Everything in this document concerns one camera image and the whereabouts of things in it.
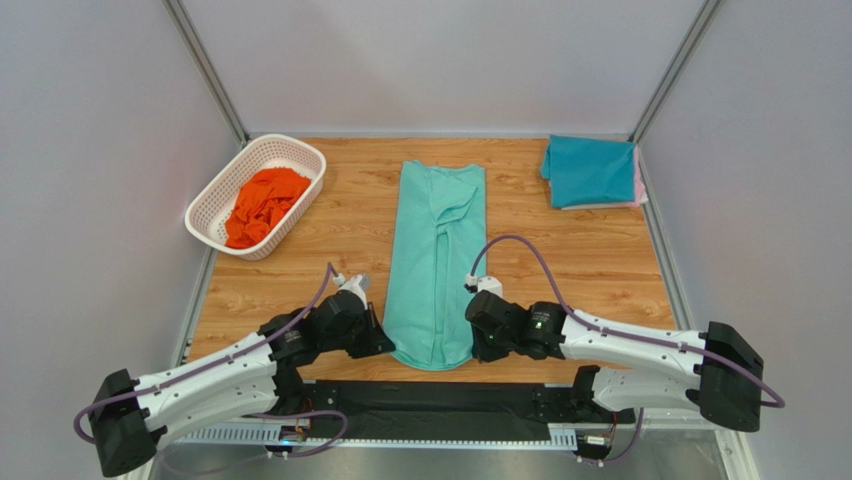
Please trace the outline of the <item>mint green t shirt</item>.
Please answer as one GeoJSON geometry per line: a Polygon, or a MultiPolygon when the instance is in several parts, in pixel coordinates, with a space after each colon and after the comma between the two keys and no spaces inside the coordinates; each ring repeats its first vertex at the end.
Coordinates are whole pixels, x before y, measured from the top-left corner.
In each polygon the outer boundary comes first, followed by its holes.
{"type": "Polygon", "coordinates": [[[445,371],[471,360],[465,281],[485,273],[486,236],[483,167],[403,164],[382,322],[398,361],[445,371]]]}

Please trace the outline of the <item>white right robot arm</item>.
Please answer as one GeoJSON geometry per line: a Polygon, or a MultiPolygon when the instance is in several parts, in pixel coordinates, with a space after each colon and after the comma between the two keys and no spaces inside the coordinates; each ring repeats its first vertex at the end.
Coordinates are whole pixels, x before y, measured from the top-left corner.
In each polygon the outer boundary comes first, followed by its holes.
{"type": "Polygon", "coordinates": [[[595,360],[578,370],[576,399],[617,412],[666,408],[698,412],[723,428],[756,432],[761,424],[764,361],[732,326],[660,330],[591,315],[558,303],[529,307],[480,291],[465,318],[484,345],[484,362],[515,352],[534,360],[595,360]]]}

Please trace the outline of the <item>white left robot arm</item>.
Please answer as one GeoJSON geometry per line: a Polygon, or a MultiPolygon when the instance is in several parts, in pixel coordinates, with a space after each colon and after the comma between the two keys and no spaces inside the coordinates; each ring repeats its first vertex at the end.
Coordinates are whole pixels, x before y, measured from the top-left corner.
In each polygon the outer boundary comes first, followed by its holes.
{"type": "Polygon", "coordinates": [[[359,359],[394,349],[373,305],[341,290],[180,367],[138,378],[115,371],[82,417],[102,475],[113,478],[200,429],[236,417],[296,414],[306,396],[298,370],[322,353],[342,350],[359,359]]]}

